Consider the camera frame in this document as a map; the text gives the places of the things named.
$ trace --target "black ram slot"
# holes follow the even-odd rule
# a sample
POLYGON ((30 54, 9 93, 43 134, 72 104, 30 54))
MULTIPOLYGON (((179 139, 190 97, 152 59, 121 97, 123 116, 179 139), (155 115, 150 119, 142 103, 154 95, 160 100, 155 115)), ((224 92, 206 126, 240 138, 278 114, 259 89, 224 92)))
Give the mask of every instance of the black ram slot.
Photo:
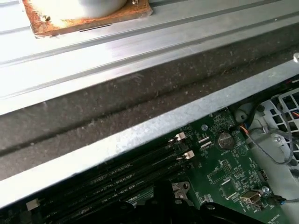
POLYGON ((73 196, 78 196, 78 192, 80 192, 80 194, 84 194, 92 189, 97 188, 99 185, 104 184, 103 181, 105 181, 107 178, 109 178, 107 181, 109 182, 112 177, 117 178, 121 175, 125 175, 128 172, 136 170, 141 166, 145 166, 146 164, 153 163, 153 161, 156 160, 157 158, 166 156, 166 154, 169 154, 172 151, 172 149, 169 150, 165 150, 165 149, 166 148, 152 151, 138 159, 131 161, 129 164, 119 166, 117 168, 114 168, 113 171, 94 177, 85 183, 81 183, 75 188, 69 189, 67 192, 64 193, 60 192, 57 196, 53 196, 52 198, 50 198, 50 200, 44 202, 40 208, 42 209, 44 207, 48 207, 49 205, 54 205, 56 203, 61 204, 61 202, 70 200, 73 196))
POLYGON ((163 158, 159 162, 150 165, 145 166, 142 169, 137 170, 135 173, 131 173, 127 176, 121 177, 119 180, 114 181, 113 183, 110 183, 106 186, 100 186, 100 189, 97 189, 94 192, 90 192, 89 194, 85 194, 84 196, 80 198, 75 198, 74 200, 68 202, 65 205, 56 207, 55 211, 52 211, 50 214, 46 216, 46 218, 50 217, 56 217, 56 216, 65 216, 65 212, 68 213, 78 210, 81 207, 94 202, 95 200, 99 200, 101 197, 113 193, 116 191, 116 189, 119 189, 123 186, 127 186, 133 181, 136 181, 140 178, 142 178, 144 175, 150 175, 151 173, 155 172, 156 169, 162 168, 165 166, 169 166, 170 164, 174 163, 176 161, 176 154, 173 154, 171 156, 168 156, 166 158, 163 158))
POLYGON ((153 184, 153 182, 164 179, 167 176, 170 176, 171 174, 179 171, 181 169, 182 162, 176 162, 173 165, 164 167, 145 178, 138 180, 134 183, 131 183, 129 186, 122 188, 118 191, 118 193, 114 193, 111 195, 108 195, 101 200, 95 201, 92 204, 89 204, 88 206, 83 207, 82 209, 78 210, 77 212, 74 212, 72 214, 69 214, 65 216, 64 218, 54 222, 56 224, 65 224, 71 220, 77 220, 81 217, 88 216, 90 214, 95 213, 99 209, 102 209, 105 206, 108 206, 116 201, 123 200, 125 198, 128 198, 129 195, 132 195, 132 193, 136 194, 140 192, 143 189, 148 188, 153 184))

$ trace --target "metal screw head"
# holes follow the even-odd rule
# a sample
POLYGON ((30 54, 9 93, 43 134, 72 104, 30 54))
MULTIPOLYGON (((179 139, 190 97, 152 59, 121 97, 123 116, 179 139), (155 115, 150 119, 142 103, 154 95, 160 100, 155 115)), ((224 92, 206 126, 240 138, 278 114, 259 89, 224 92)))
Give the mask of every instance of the metal screw head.
POLYGON ((299 63, 299 53, 294 54, 294 62, 299 63))
POLYGON ((178 200, 178 199, 177 199, 177 200, 174 201, 174 203, 175 203, 175 204, 181 204, 181 203, 183 203, 183 202, 182 202, 181 200, 178 200))
POLYGON ((209 209, 209 210, 214 210, 215 209, 215 207, 211 204, 207 204, 206 208, 209 209))
POLYGON ((263 186, 263 187, 262 187, 262 192, 263 192, 264 194, 268 194, 269 191, 270 191, 270 189, 269 189, 267 186, 263 186))
POLYGON ((207 131, 208 130, 208 125, 202 125, 201 126, 201 129, 205 132, 205 131, 207 131))
POLYGON ((281 138, 280 137, 275 137, 274 141, 279 143, 279 142, 281 142, 281 138))

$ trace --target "screw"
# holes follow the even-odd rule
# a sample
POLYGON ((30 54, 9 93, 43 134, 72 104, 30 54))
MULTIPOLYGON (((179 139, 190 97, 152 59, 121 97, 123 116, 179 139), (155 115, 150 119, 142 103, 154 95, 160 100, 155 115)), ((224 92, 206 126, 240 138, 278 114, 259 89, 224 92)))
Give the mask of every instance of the screw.
POLYGON ((281 138, 280 137, 275 137, 274 141, 280 143, 281 142, 281 138))
POLYGON ((178 197, 179 198, 184 198, 184 195, 183 194, 178 194, 178 197))
POLYGON ((202 129, 204 132, 207 131, 208 128, 209 128, 209 127, 208 127, 207 125, 202 125, 202 126, 201 126, 201 129, 202 129))
POLYGON ((50 20, 51 20, 51 17, 48 16, 48 15, 43 15, 43 16, 41 17, 41 21, 43 21, 43 22, 48 22, 48 21, 50 21, 50 20))
POLYGON ((174 203, 175 203, 175 204, 181 204, 181 203, 183 203, 183 202, 182 202, 181 200, 178 200, 178 199, 177 199, 177 200, 174 201, 174 203))
POLYGON ((299 63, 299 53, 294 54, 294 62, 299 63))
POLYGON ((188 186, 187 183, 184 183, 184 184, 183 184, 183 188, 184 188, 184 189, 188 189, 188 187, 189 187, 189 186, 188 186))
POLYGON ((264 194, 268 194, 269 191, 270 191, 270 189, 269 189, 267 186, 263 186, 263 187, 262 187, 262 192, 263 192, 264 194))
POLYGON ((206 208, 209 209, 209 210, 214 210, 215 209, 215 207, 211 204, 207 204, 206 208))

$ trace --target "cable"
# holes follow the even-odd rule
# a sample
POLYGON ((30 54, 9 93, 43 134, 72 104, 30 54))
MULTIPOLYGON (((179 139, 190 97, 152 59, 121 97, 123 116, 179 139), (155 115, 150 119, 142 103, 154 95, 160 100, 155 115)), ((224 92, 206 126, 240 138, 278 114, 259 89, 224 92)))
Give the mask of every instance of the cable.
POLYGON ((262 147, 260 147, 260 145, 251 137, 249 131, 247 131, 247 129, 245 127, 243 127, 242 125, 240 125, 240 128, 243 129, 243 131, 245 132, 245 134, 247 135, 247 137, 252 141, 252 143, 259 149, 261 150, 266 156, 268 156, 275 164, 278 164, 278 165, 285 165, 285 164, 288 164, 292 158, 293 158, 293 155, 294 155, 294 145, 293 145, 293 138, 292 138, 292 133, 291 133, 291 127, 289 125, 289 122, 285 116, 285 113, 282 111, 282 108, 280 105, 277 106, 279 112, 281 113, 281 117, 283 119, 283 121, 285 122, 285 125, 286 125, 286 128, 288 130, 288 139, 290 141, 290 155, 288 157, 287 160, 285 160, 284 162, 278 162, 276 161, 275 159, 273 159, 273 157, 268 154, 262 147))
MULTIPOLYGON (((284 137, 284 138, 286 138, 286 139, 289 139, 289 135, 288 135, 288 133, 283 132, 283 131, 278 130, 278 129, 269 129, 269 133, 278 134, 278 135, 280 135, 280 136, 282 136, 282 137, 284 137)), ((299 138, 294 137, 294 136, 292 135, 292 140, 293 140, 293 143, 299 144, 299 138)))
POLYGON ((256 114, 256 111, 258 109, 258 107, 260 106, 260 103, 256 103, 252 109, 249 112, 249 115, 247 117, 247 119, 243 122, 243 124, 245 125, 246 128, 249 128, 254 120, 254 116, 256 114))
POLYGON ((295 112, 295 111, 293 111, 292 112, 294 115, 296 115, 297 117, 299 117, 299 113, 297 113, 297 112, 295 112))
POLYGON ((283 112, 282 105, 278 104, 277 109, 281 113, 282 120, 285 122, 285 126, 286 126, 286 129, 288 131, 288 140, 290 142, 290 155, 289 155, 289 158, 287 160, 287 163, 289 163, 292 160, 293 156, 294 156, 294 145, 293 145, 292 131, 291 131, 289 121, 288 121, 285 113, 283 112))
POLYGON ((290 200, 285 200, 284 203, 299 203, 299 198, 296 198, 296 199, 290 199, 290 200))

